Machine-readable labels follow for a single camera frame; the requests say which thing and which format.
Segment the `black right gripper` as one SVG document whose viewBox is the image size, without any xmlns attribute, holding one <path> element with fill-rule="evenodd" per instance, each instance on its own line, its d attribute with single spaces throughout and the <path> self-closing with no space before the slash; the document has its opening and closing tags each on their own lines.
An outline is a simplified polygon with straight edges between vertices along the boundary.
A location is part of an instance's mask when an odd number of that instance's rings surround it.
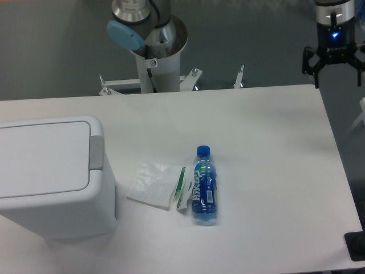
<svg viewBox="0 0 365 274">
<path fill-rule="evenodd" d="M 317 23 L 318 48 L 306 46 L 302 53 L 302 73 L 313 76 L 315 88 L 319 88 L 319 72 L 326 65 L 348 63 L 357 71 L 357 86 L 362 85 L 364 61 L 355 54 L 364 54 L 364 43 L 355 42 L 355 22 L 345 22 L 335 27 Z M 314 65 L 313 57 L 318 57 Z"/>
</svg>

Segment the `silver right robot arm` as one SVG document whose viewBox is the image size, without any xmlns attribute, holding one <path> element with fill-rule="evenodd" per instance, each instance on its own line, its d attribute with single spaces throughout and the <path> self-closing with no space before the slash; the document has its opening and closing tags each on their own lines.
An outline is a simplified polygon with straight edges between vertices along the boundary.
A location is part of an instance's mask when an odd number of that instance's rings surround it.
<svg viewBox="0 0 365 274">
<path fill-rule="evenodd" d="M 302 73 L 314 78 L 319 88 L 319 72 L 327 65 L 348 63 L 357 71 L 362 85 L 364 62 L 355 54 L 364 52 L 364 43 L 355 42 L 355 2 L 315 1 L 318 47 L 306 46 L 302 54 Z"/>
</svg>

